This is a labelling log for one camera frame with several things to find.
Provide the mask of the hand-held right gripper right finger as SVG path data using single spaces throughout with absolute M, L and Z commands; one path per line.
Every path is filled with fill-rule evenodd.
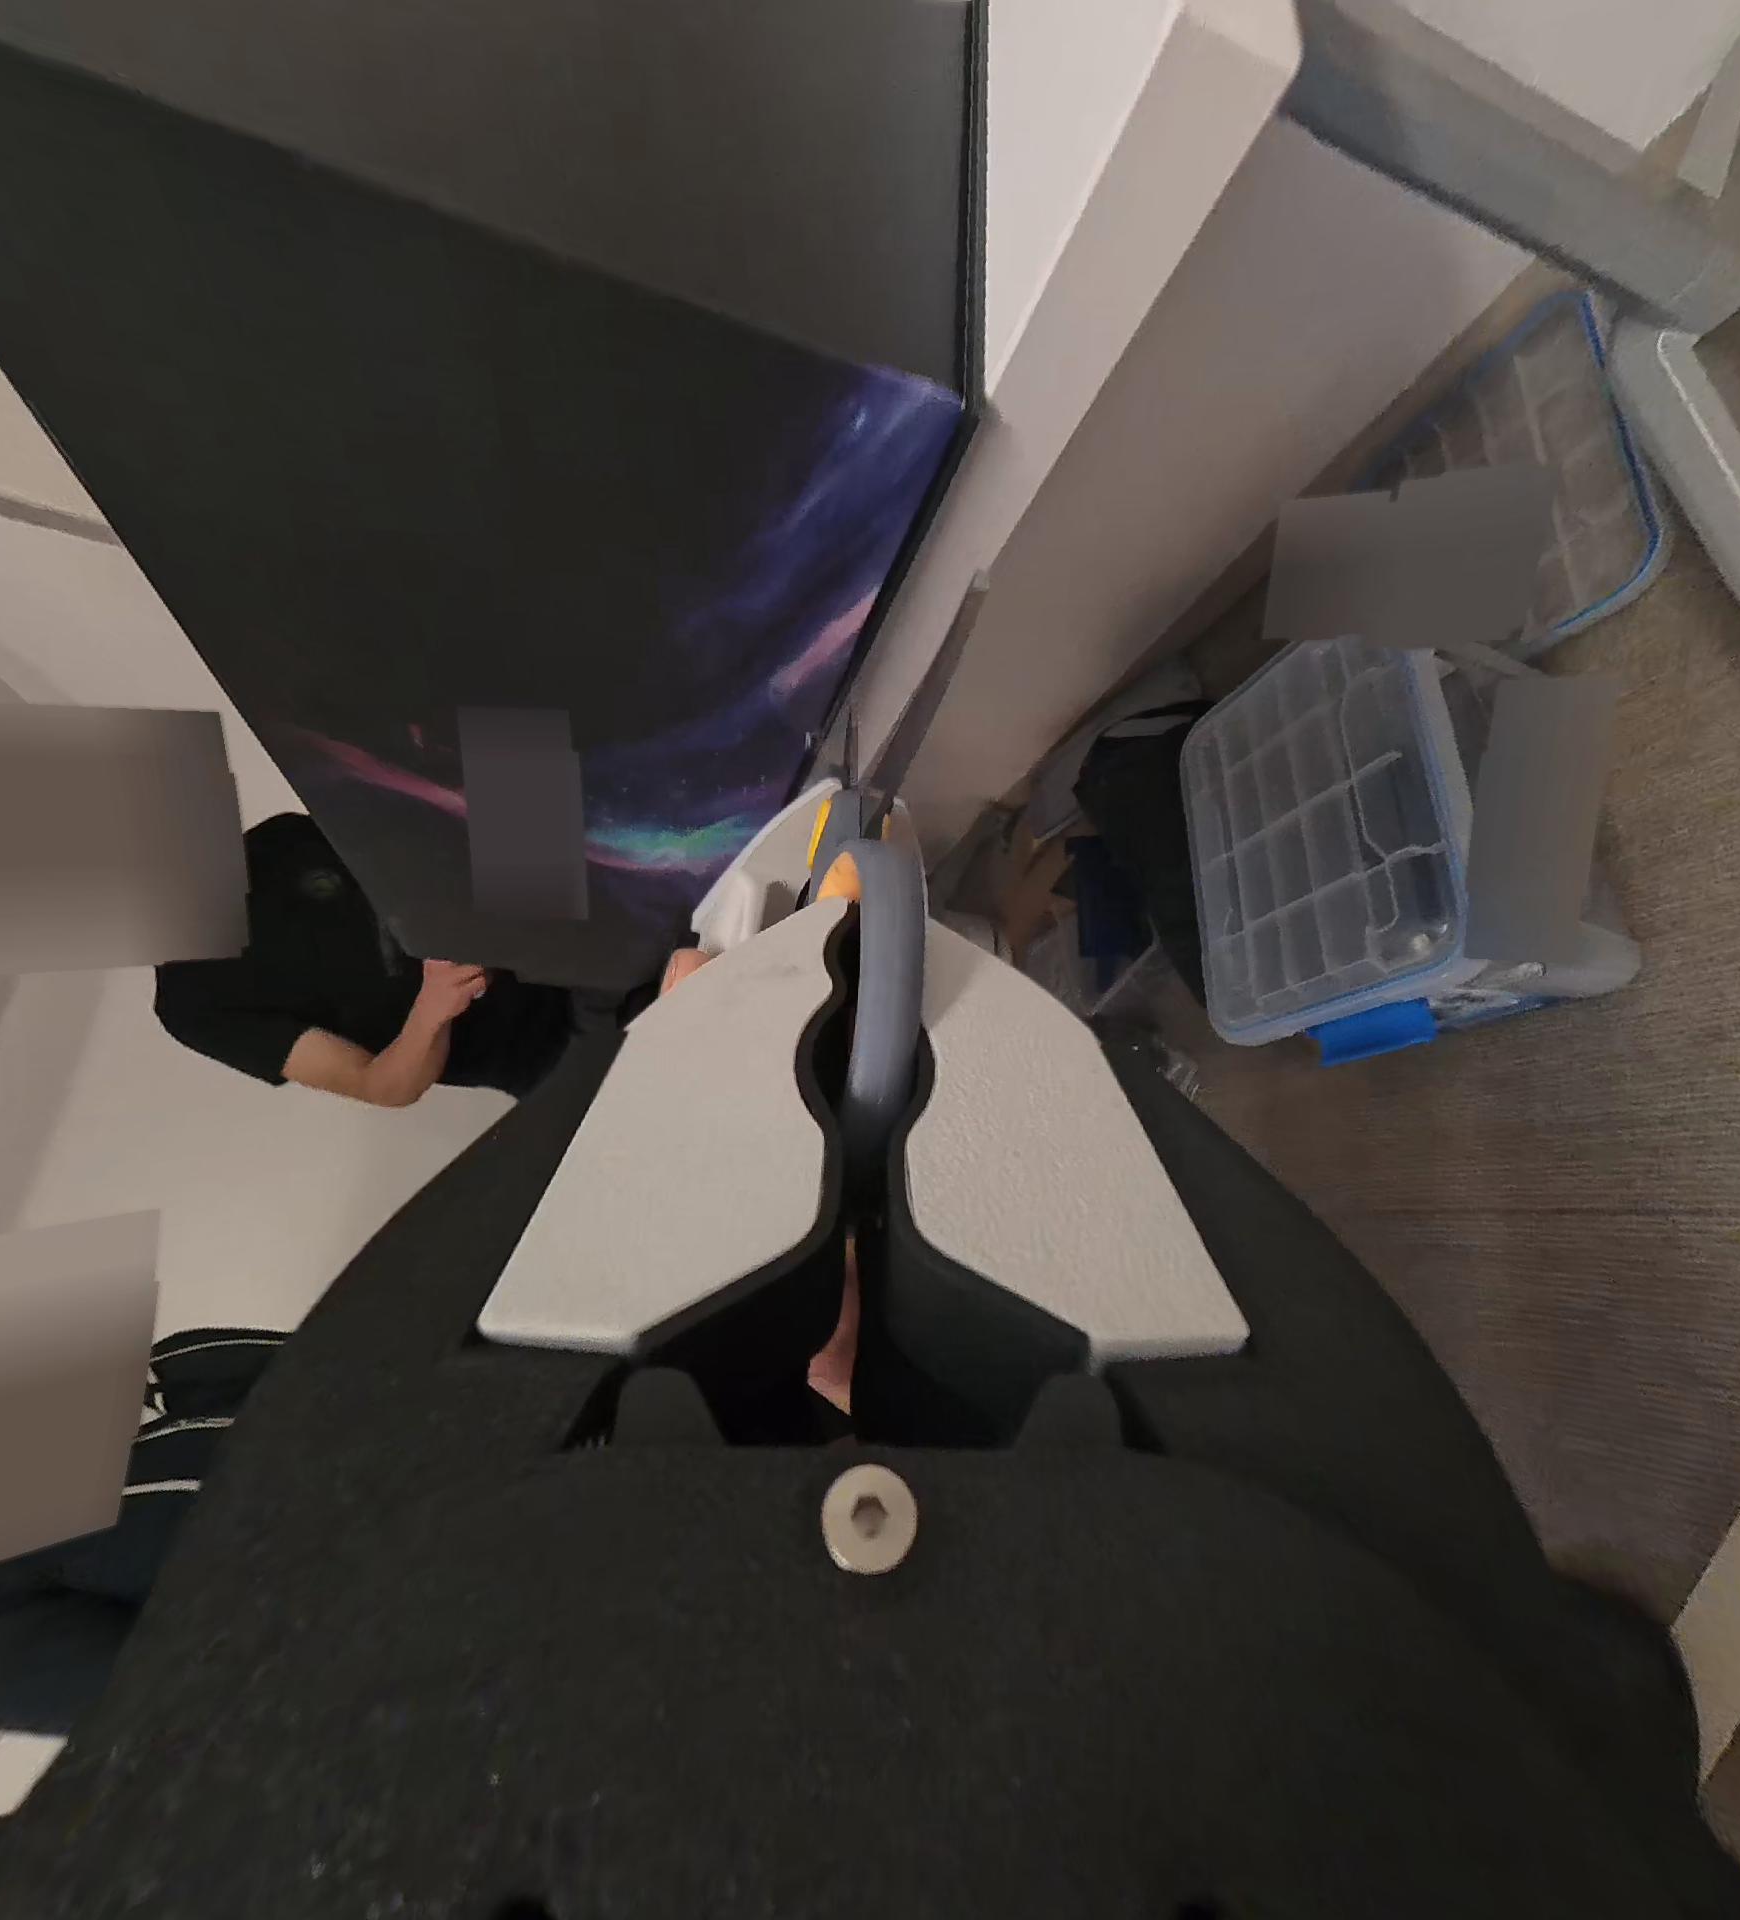
M 924 1243 L 1083 1335 L 1093 1362 L 1228 1357 L 1249 1324 L 1096 1035 L 925 923 L 930 1093 L 900 1147 Z

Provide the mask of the dark bag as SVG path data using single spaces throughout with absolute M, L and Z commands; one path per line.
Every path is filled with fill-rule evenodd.
M 1200 1008 L 1206 1005 L 1205 929 L 1181 756 L 1209 710 L 1209 702 L 1178 702 L 1113 722 L 1096 738 L 1074 781 L 1083 817 L 1101 838 L 1159 948 Z

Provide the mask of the grey orange scissors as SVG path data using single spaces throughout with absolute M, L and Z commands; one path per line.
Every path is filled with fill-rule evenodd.
M 805 903 L 842 896 L 856 905 L 852 988 L 852 1060 L 838 1101 L 845 1222 L 888 1212 L 888 1159 L 911 1110 L 925 1038 L 930 887 L 920 849 L 893 835 L 893 789 L 863 780 L 856 712 L 845 712 L 838 784 L 808 841 Z

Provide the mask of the dark striped cloth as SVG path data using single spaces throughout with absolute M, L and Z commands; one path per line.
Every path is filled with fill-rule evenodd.
M 146 1362 L 115 1526 L 0 1561 L 0 1736 L 70 1736 L 106 1696 L 215 1452 L 284 1331 L 193 1327 Z

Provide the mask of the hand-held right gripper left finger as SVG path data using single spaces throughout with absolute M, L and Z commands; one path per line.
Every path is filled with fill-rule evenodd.
M 624 1035 L 477 1331 L 501 1347 L 654 1347 L 811 1246 L 842 1169 L 815 1076 L 848 903 L 705 963 Z

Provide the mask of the clear plastic organiser box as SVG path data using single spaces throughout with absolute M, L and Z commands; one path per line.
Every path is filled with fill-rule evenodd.
M 1327 1067 L 1626 993 L 1601 857 L 1617 683 L 1490 649 L 1290 645 L 1181 759 L 1220 1041 Z
M 1671 558 L 1671 528 L 1614 396 L 1605 328 L 1585 293 L 1527 312 L 1363 463 L 1350 490 L 1507 465 L 1554 474 L 1554 529 L 1527 627 L 1507 645 L 1534 660 L 1638 601 Z

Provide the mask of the grey metal desk leg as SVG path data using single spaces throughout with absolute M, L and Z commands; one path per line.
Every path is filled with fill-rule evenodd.
M 1740 601 L 1740 417 L 1703 364 L 1740 313 L 1740 40 L 1657 166 L 1401 5 L 1297 21 L 1290 120 L 1603 293 L 1617 404 Z

